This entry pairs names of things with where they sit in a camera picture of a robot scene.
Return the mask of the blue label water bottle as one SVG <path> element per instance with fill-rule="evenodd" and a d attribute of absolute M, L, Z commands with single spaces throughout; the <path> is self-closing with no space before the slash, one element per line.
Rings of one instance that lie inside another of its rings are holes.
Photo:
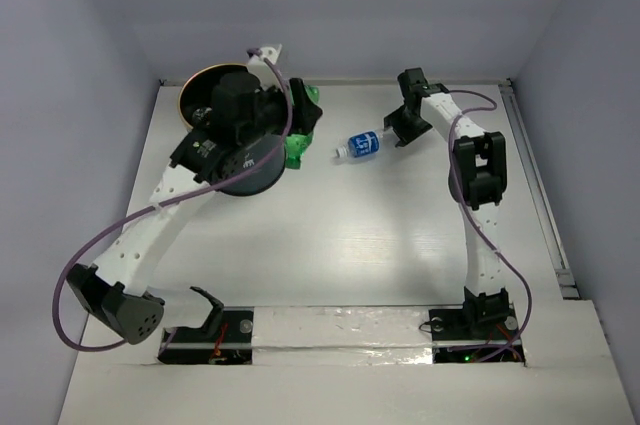
<path fill-rule="evenodd" d="M 390 129 L 370 130 L 353 135 L 335 149 L 335 158 L 344 161 L 373 156 L 388 142 L 391 135 Z"/>

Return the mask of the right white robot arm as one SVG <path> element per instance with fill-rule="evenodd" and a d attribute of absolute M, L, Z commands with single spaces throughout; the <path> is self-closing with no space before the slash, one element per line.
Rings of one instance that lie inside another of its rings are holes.
<path fill-rule="evenodd" d="M 442 84 L 420 68 L 397 77 L 403 104 L 384 118 L 399 147 L 430 130 L 449 152 L 448 186 L 463 217 L 467 251 L 464 300 L 459 308 L 434 308 L 427 326 L 437 341 L 486 340 L 510 316 L 502 262 L 495 248 L 499 205 L 507 187 L 506 139 L 466 116 Z"/>

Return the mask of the clear bottle white cap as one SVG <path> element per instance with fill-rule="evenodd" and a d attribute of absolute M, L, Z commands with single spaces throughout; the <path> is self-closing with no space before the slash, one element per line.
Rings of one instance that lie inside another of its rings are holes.
<path fill-rule="evenodd" d="M 208 106 L 202 106 L 195 109 L 191 115 L 191 122 L 194 128 L 207 127 L 210 123 L 212 109 Z"/>

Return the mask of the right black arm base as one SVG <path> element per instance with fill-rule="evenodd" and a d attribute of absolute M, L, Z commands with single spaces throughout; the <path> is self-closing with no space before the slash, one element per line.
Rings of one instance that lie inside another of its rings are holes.
<path fill-rule="evenodd" d="M 430 309 L 419 330 L 446 342 L 436 347 L 437 363 L 525 362 L 521 342 L 514 339 L 519 324 L 505 288 L 474 294 L 465 287 L 459 307 Z"/>

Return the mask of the green plastic bottle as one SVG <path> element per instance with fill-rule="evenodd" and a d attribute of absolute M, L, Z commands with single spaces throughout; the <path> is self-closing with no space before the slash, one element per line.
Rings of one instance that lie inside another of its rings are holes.
<path fill-rule="evenodd" d="M 305 85 L 305 93 L 311 102 L 318 106 L 320 92 L 316 86 Z M 286 151 L 285 167 L 287 169 L 299 170 L 301 168 L 302 156 L 306 150 L 311 146 L 313 141 L 314 132 L 309 134 L 290 134 L 284 143 Z"/>

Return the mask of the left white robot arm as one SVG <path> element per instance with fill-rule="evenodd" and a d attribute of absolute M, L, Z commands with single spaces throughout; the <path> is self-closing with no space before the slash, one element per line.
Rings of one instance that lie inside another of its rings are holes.
<path fill-rule="evenodd" d="M 178 113 L 187 133 L 148 205 L 119 225 L 120 235 L 91 264 L 73 257 L 58 281 L 120 344 L 139 344 L 160 325 L 166 298 L 150 282 L 191 218 L 217 193 L 250 197 L 273 187 L 287 167 L 286 144 L 312 136 L 322 110 L 302 79 L 262 81 L 231 64 L 193 76 Z"/>

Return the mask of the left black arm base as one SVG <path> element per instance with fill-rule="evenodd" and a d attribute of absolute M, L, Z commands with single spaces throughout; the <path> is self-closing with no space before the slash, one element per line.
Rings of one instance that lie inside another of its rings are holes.
<path fill-rule="evenodd" d="M 157 359 L 164 365 L 251 365 L 253 358 L 253 307 L 225 307 L 200 287 L 191 290 L 204 297 L 211 309 L 200 327 L 165 330 Z"/>

